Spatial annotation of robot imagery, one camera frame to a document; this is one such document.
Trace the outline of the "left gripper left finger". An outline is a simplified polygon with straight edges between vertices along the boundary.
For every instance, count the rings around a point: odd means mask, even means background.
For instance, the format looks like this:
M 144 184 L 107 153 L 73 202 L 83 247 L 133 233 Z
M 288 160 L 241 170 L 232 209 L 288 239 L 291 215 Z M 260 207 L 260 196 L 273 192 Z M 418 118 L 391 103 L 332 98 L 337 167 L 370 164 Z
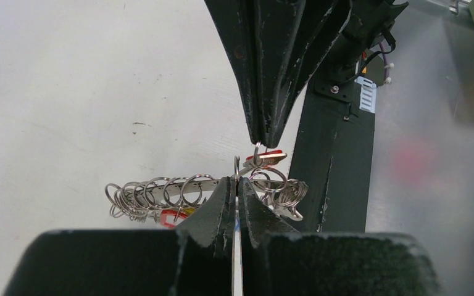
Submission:
M 55 230 L 25 250 L 6 295 L 231 295 L 235 181 L 173 229 Z

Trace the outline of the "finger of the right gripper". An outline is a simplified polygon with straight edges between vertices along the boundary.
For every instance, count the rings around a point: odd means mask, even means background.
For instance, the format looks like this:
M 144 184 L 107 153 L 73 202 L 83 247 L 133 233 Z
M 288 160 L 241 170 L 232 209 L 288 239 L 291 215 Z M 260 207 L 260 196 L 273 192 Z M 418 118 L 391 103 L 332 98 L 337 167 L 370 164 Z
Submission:
M 254 1 L 205 0 L 230 62 L 253 144 L 265 144 L 259 108 Z
M 297 96 L 347 25 L 351 1 L 256 1 L 257 140 L 276 147 Z

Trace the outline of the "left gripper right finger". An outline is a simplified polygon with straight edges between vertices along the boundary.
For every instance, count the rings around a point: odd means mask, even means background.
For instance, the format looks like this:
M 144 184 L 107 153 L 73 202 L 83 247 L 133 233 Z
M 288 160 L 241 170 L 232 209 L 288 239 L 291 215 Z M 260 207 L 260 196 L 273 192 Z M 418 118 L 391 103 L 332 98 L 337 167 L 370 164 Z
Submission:
M 299 232 L 238 183 L 244 295 L 441 295 L 433 264 L 412 236 Z

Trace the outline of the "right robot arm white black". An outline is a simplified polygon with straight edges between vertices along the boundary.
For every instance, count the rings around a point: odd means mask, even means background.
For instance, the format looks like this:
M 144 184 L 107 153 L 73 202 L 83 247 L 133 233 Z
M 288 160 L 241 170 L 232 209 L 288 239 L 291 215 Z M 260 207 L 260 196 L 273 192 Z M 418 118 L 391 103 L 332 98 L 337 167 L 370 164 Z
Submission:
M 277 147 L 295 100 L 323 68 L 346 72 L 382 39 L 408 2 L 206 1 L 238 84 L 253 144 Z

